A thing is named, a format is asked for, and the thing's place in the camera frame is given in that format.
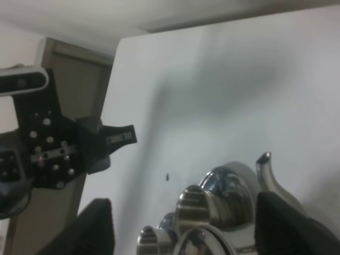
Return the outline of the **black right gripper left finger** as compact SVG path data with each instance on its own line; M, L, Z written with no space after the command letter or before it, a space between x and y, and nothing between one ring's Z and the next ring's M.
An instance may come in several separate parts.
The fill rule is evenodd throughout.
M95 199L38 254L113 254L115 248L112 204Z

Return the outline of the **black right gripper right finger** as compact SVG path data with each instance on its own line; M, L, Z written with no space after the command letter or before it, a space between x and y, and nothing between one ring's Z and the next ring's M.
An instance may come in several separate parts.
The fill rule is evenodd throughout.
M339 254L339 240L272 192L257 199L254 231L258 254Z

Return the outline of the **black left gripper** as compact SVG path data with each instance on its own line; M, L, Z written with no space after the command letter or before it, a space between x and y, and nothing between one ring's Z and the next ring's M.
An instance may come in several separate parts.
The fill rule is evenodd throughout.
M46 71L45 89L14 96L13 101L33 187L62 189L84 169L88 174L108 169L110 155L137 143L137 136L133 125L107 126L93 116L79 118L75 124L62 114L53 70Z

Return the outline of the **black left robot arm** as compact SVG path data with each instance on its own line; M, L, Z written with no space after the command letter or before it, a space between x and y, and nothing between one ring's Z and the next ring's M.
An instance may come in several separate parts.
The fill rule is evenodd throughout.
M133 125L64 116L52 69L1 69L1 95L12 97L18 121L1 134L1 219L22 213L34 188L61 190L82 174L104 171L112 153L137 142Z

